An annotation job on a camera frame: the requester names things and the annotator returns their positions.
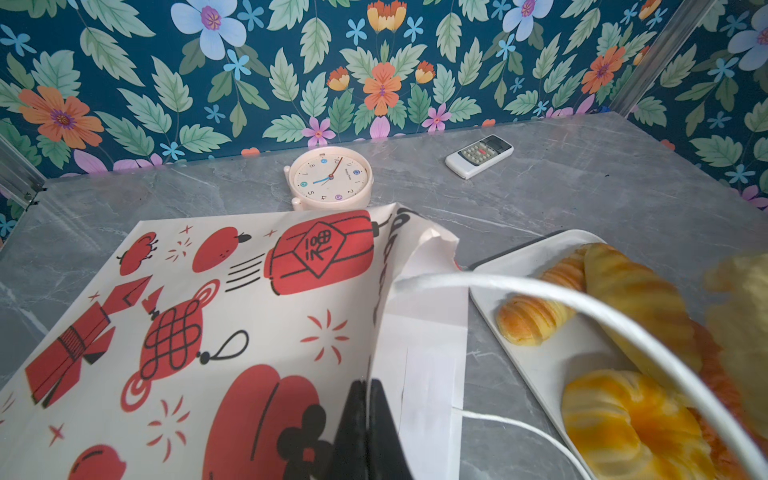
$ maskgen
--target clock face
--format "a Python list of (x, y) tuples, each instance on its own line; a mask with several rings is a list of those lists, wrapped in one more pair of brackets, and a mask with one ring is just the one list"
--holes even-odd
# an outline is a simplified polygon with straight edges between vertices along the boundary
[(357, 195), (368, 183), (368, 172), (344, 155), (320, 154), (296, 170), (294, 187), (319, 202), (338, 202)]

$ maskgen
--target marble surface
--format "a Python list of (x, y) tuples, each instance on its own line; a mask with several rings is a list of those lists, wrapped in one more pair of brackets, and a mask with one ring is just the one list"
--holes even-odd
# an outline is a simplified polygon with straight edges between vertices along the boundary
[[(471, 180), (446, 155), (487, 134), (513, 156)], [(765, 245), (768, 216), (616, 114), (506, 124), (348, 146), (375, 171), (372, 204), (399, 201), (460, 239), (471, 266), (578, 228), (675, 282), (692, 316), (718, 260)], [(0, 251), (0, 386), (139, 220), (290, 209), (282, 166), (303, 149), (156, 170), (50, 180)], [(477, 310), (469, 312), (465, 408), (557, 436)], [(466, 419), (461, 478), (572, 480), (544, 439)]]

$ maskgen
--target alarm clock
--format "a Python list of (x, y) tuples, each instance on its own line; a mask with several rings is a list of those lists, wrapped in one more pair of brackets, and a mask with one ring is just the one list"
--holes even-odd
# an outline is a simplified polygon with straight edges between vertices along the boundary
[(373, 170), (364, 156), (344, 147), (321, 147), (283, 168), (294, 210), (354, 210), (371, 201)]

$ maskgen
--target red firecracker print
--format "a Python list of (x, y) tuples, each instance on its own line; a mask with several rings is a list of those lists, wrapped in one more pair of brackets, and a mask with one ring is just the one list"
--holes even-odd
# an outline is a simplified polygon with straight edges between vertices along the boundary
[(155, 244), (157, 243), (155, 232), (146, 233), (142, 238), (136, 240), (131, 248), (129, 248), (122, 257), (118, 257), (120, 260), (120, 275), (130, 275), (135, 272), (141, 266), (141, 262), (146, 259), (152, 258), (152, 252), (157, 250)]
[[(125, 412), (133, 412), (146, 402), (152, 382), (183, 369), (200, 353), (200, 344), (203, 342), (203, 307), (214, 299), (219, 285), (219, 280), (211, 280), (191, 300), (172, 306), (162, 313), (153, 313), (152, 325), (141, 346), (139, 370), (123, 388), (120, 403)], [(135, 403), (128, 403), (129, 390), (133, 397), (141, 396)]]
[(210, 428), (203, 480), (325, 478), (332, 446), (326, 413), (302, 376), (252, 366), (232, 383)]
[(141, 298), (151, 276), (116, 286), (102, 306), (93, 302), (51, 345), (25, 368), (32, 400), (43, 408), (60, 399), (80, 380), (82, 360), (93, 364), (109, 349), (114, 327), (109, 315), (125, 310)]
[(378, 227), (365, 210), (309, 220), (289, 228), (264, 261), (278, 295), (305, 292), (364, 273)]
[(192, 271), (204, 272), (219, 265), (235, 252), (237, 245), (250, 240), (250, 235), (238, 233), (235, 227), (225, 227), (208, 237), (192, 260)]
[[(3, 402), (2, 406), (0, 406), (0, 415), (6, 413), (8, 409), (10, 409), (15, 402), (16, 402), (16, 399), (13, 398), (13, 392), (11, 392), (8, 395), (8, 398), (5, 399), (5, 401)], [(4, 422), (5, 422), (4, 419), (0, 419), (0, 425), (2, 425)]]
[[(331, 311), (330, 310), (326, 310), (326, 315), (327, 315), (327, 320), (326, 320), (325, 329), (327, 331), (328, 329), (331, 329)], [(317, 325), (321, 330), (323, 329), (323, 324), (318, 319), (316, 319), (313, 316), (308, 316), (307, 318), (312, 320), (312, 323)], [(331, 332), (339, 332), (341, 329), (343, 329), (346, 326), (346, 322), (347, 321), (344, 320), (339, 325), (333, 327), (331, 329)], [(305, 339), (301, 339), (300, 342), (301, 343), (308, 343), (308, 342), (314, 342), (314, 341), (319, 340), (319, 339), (320, 339), (320, 337), (318, 337), (318, 336), (308, 336)], [(337, 340), (339, 342), (346, 342), (347, 340), (349, 340), (349, 337), (348, 336), (334, 334), (333, 335), (333, 339)], [(341, 365), (341, 352), (334, 345), (331, 345), (331, 350), (333, 350), (333, 353), (336, 354), (336, 359), (338, 360), (338, 364)], [(315, 362), (317, 362), (318, 360), (322, 359), (323, 354), (325, 353), (325, 351), (326, 351), (325, 347), (321, 347), (320, 348), (320, 353), (318, 353), (317, 356), (315, 357)]]
[(177, 241), (176, 243), (178, 243), (179, 247), (168, 250), (168, 253), (170, 253), (170, 257), (165, 259), (165, 260), (170, 260), (172, 263), (179, 259), (179, 255), (183, 255), (184, 257), (186, 257), (187, 251), (185, 250), (185, 248), (190, 247), (192, 245), (192, 242), (190, 242), (189, 237), (187, 237), (187, 239), (184, 242)]
[(61, 430), (63, 428), (64, 428), (64, 424), (63, 423), (58, 428), (54, 427), (53, 425), (49, 425), (48, 426), (48, 430), (50, 430), (51, 433), (53, 434), (53, 438), (51, 439), (51, 443), (48, 444), (48, 447), (53, 445), (53, 442), (55, 442), (58, 439), (64, 440), (64, 434), (61, 433)]
[(190, 412), (187, 410), (186, 413), (180, 413), (182, 403), (184, 403), (183, 396), (179, 399), (179, 403), (176, 404), (176, 408), (170, 414), (170, 418), (168, 418), (168, 403), (165, 400), (161, 400), (160, 404), (163, 406), (164, 420), (153, 420), (152, 422), (149, 422), (148, 425), (150, 427), (163, 427), (160, 429), (161, 432), (159, 436), (147, 442), (147, 445), (150, 447), (155, 446), (160, 443), (165, 436), (165, 458), (163, 458), (163, 463), (165, 463), (165, 461), (170, 457), (170, 439), (172, 436), (179, 438), (182, 444), (187, 444), (187, 436), (181, 430), (179, 430), (179, 428), (181, 428), (180, 424), (190, 416)]
[(69, 471), (68, 480), (120, 480), (125, 462), (109, 445), (96, 445), (82, 452)]

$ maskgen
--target white cord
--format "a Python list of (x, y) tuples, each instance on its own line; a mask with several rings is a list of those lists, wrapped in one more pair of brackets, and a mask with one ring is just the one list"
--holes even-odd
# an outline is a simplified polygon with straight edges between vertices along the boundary
[(699, 377), (670, 352), (664, 344), (629, 317), (589, 295), (542, 280), (470, 272), (412, 276), (394, 282), (391, 294), (397, 296), (420, 290), (457, 286), (476, 286), (512, 291), (537, 296), (545, 300), (556, 300), (586, 313), (599, 323), (622, 335), (641, 352), (652, 358), (675, 381), (680, 390), (707, 420), (707, 423), (728, 445), (730, 451), (736, 455), (741, 466), (753, 480), (768, 480), (768, 461), (763, 457), (763, 453)]
[(490, 420), (491, 422), (500, 422), (500, 423), (507, 423), (509, 425), (514, 425), (517, 427), (520, 427), (522, 429), (526, 429), (529, 432), (533, 432), (536, 435), (539, 435), (540, 437), (544, 437), (545, 439), (549, 440), (549, 442), (558, 448), (563, 454), (568, 457), (568, 460), (571, 461), (572, 464), (574, 464), (574, 467), (578, 470), (579, 473), (581, 473), (581, 477), (584, 478), (584, 480), (592, 480), (592, 477), (589, 475), (587, 470), (584, 469), (584, 467), (581, 465), (581, 462), (578, 461), (578, 458), (576, 458), (576, 455), (571, 453), (571, 450), (568, 450), (565, 445), (558, 442), (558, 440), (553, 437), (552, 435), (549, 435), (547, 432), (544, 432), (542, 430), (537, 429), (533, 425), (529, 425), (524, 422), (520, 422), (519, 420), (513, 420), (508, 419), (506, 417), (500, 417), (498, 415), (486, 415), (485, 413), (474, 413), (474, 412), (468, 412), (467, 410), (460, 410), (462, 413), (462, 416), (468, 418), (468, 419), (478, 419), (478, 420)]

